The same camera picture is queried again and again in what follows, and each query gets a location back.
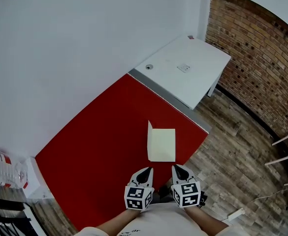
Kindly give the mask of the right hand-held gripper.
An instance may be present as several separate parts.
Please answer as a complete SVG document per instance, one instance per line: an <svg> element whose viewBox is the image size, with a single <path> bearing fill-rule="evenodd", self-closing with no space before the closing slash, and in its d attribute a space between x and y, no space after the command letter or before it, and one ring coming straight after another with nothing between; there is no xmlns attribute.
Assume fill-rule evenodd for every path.
<svg viewBox="0 0 288 236"><path fill-rule="evenodd" d="M194 172L184 165L171 167L172 196L179 208L197 206L200 203L200 183L195 180Z"/></svg>

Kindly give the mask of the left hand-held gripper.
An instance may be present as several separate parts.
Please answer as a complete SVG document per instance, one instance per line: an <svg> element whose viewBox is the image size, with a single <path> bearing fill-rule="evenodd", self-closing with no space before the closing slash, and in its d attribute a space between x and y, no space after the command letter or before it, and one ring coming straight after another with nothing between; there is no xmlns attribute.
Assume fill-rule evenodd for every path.
<svg viewBox="0 0 288 236"><path fill-rule="evenodd" d="M125 187L124 201L126 209L145 210L153 199L152 167L143 168L134 173L129 185Z"/></svg>

